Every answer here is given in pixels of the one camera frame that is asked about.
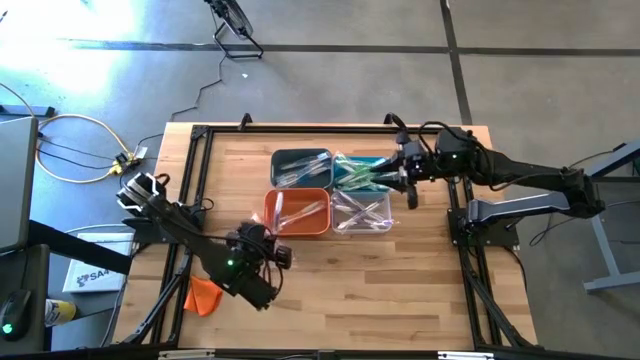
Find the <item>wooden tabletop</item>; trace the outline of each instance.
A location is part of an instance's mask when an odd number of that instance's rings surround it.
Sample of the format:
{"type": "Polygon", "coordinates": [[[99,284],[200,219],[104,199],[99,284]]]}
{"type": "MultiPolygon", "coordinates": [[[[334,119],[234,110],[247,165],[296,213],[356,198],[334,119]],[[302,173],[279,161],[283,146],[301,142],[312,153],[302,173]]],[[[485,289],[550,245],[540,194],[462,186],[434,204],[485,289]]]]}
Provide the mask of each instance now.
{"type": "MultiPolygon", "coordinates": [[[[170,200],[176,200],[193,123],[167,124],[156,173],[171,176],[170,200]]],[[[491,147],[485,126],[465,127],[491,147]]],[[[434,137],[425,136],[433,146],[434,137]]],[[[278,149],[328,148],[346,155],[390,156],[394,135],[216,134],[205,197],[215,201],[205,231],[226,234],[253,213],[263,213],[270,157],[278,149]]],[[[202,156],[197,154],[196,165],[202,156]]],[[[193,199],[198,166],[192,177],[193,199]]],[[[477,198],[502,199],[501,193],[474,187],[477,198]]],[[[294,251],[281,294],[258,312],[240,296],[224,295],[208,317],[186,312],[180,347],[314,348],[434,350],[471,349],[471,334],[457,250],[449,243],[444,181],[421,182],[420,206],[408,210],[406,197],[391,194],[397,222],[384,235],[284,238],[294,251]]],[[[155,302],[166,245],[153,245],[133,260],[114,341],[130,334],[155,302]]],[[[535,332],[520,268],[502,248],[487,248],[494,297],[509,320],[532,343],[535,332]]],[[[192,274],[208,278],[198,258],[192,274]]],[[[165,317],[167,336],[173,314],[165,317]]],[[[489,339],[484,309],[483,333],[489,339]]]]}

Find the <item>concrete floor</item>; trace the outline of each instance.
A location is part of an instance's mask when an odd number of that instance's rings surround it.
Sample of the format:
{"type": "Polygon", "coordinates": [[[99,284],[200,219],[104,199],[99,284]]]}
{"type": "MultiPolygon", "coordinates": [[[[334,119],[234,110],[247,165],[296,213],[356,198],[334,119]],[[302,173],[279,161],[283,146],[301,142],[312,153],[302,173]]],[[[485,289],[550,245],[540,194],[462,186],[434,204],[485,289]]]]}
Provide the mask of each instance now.
{"type": "MultiPolygon", "coordinates": [[[[257,40],[265,44],[447,44],[437,0],[239,2],[257,40]]],[[[640,3],[633,0],[449,3],[459,46],[640,47],[635,21],[640,3]]],[[[73,50],[51,39],[211,43],[213,24],[202,1],[0,0],[0,12],[4,5],[9,14],[0,23],[1,81],[32,104],[106,121],[131,147],[162,132],[172,113],[191,107],[196,98],[197,110],[173,120],[238,121],[250,112],[264,122],[380,122],[393,111],[409,123],[461,121],[445,54],[273,52],[264,61],[225,61],[224,83],[199,94],[216,79],[221,53],[73,50]],[[56,19],[56,26],[50,26],[50,19],[56,19]]],[[[640,137],[637,57],[461,56],[461,65],[473,124],[489,125],[494,146],[514,159],[567,165],[640,137]]],[[[0,94],[0,103],[9,99],[0,94]]],[[[103,130],[79,121],[54,123],[47,135],[95,153],[118,151],[103,130]]],[[[158,142],[148,145],[155,151],[158,142]]],[[[60,174],[97,175],[47,160],[60,174]]],[[[153,162],[144,169],[153,169],[153,162]]],[[[76,186],[37,169],[32,218],[62,230],[118,222],[126,214],[115,204],[117,182],[76,186]]],[[[640,189],[609,191],[611,201],[621,192],[624,199],[640,198],[640,189]]],[[[514,188],[508,195],[529,193],[514,188]]],[[[611,211],[611,216],[628,213],[622,207],[611,211]]],[[[575,221],[529,248],[526,242],[545,222],[527,219],[518,226],[540,343],[556,350],[637,357],[640,285],[586,295],[582,282],[606,274],[595,237],[586,222],[575,221]]],[[[621,268],[640,270],[638,248],[615,246],[621,268]]],[[[64,274],[66,264],[54,257],[51,271],[64,274]]],[[[56,328],[54,348],[96,346],[107,320],[105,313],[56,328]]]]}

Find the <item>orange bowl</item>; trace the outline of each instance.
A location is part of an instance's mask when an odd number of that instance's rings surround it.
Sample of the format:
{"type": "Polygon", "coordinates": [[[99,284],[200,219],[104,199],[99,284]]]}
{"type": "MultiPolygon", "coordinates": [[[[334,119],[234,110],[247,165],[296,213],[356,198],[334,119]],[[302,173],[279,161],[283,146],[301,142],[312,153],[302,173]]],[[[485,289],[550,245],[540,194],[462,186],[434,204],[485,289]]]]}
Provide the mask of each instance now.
{"type": "Polygon", "coordinates": [[[293,215],[308,205],[322,201],[325,208],[309,216],[285,226],[278,236],[316,236],[329,229],[331,224],[331,212],[329,193],[323,189],[299,188],[271,190],[264,197],[264,221],[267,226],[273,226],[273,216],[278,198],[278,192],[282,192],[282,212],[280,218],[293,215]]]}

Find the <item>computer mouse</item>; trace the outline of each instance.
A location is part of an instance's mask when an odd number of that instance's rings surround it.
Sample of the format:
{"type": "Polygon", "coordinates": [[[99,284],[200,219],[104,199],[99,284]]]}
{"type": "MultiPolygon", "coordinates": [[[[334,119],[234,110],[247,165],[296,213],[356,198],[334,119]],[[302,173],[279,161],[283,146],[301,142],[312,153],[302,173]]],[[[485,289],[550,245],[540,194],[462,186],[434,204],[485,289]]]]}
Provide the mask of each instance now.
{"type": "Polygon", "coordinates": [[[0,305],[0,335],[7,341],[20,340],[29,330],[31,291],[16,290],[0,305]]]}

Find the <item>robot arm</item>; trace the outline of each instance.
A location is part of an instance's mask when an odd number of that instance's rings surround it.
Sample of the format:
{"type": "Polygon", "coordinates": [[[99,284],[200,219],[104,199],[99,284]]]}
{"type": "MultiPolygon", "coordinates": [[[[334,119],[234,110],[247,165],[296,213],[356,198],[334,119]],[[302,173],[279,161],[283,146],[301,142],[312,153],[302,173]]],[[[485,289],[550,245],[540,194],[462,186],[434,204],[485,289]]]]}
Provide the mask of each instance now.
{"type": "Polygon", "coordinates": [[[191,250],[221,289],[233,296],[240,294],[258,310],[268,308],[280,286],[272,286],[270,276],[261,277],[260,270],[270,262],[280,272],[289,269],[291,249],[276,246],[275,236],[264,225],[249,222],[241,223],[226,237],[204,235],[194,225],[188,207],[167,201],[165,185],[140,173],[118,192],[118,203],[137,218],[151,222],[164,239],[191,250]]]}
{"type": "Polygon", "coordinates": [[[418,181],[467,176],[475,184],[486,185],[496,191],[518,184],[559,193],[499,204],[474,200],[475,203],[469,206],[470,221],[549,212],[590,218],[604,210],[604,203],[598,199],[591,178],[582,169],[513,161],[500,152],[484,148],[471,131],[434,124],[443,127],[438,133],[435,149],[431,150],[424,141],[411,140],[401,127],[397,139],[399,149],[372,170],[381,174],[397,172],[393,176],[381,175],[374,182],[407,192],[409,208],[414,209],[418,205],[415,189],[418,181]]]}

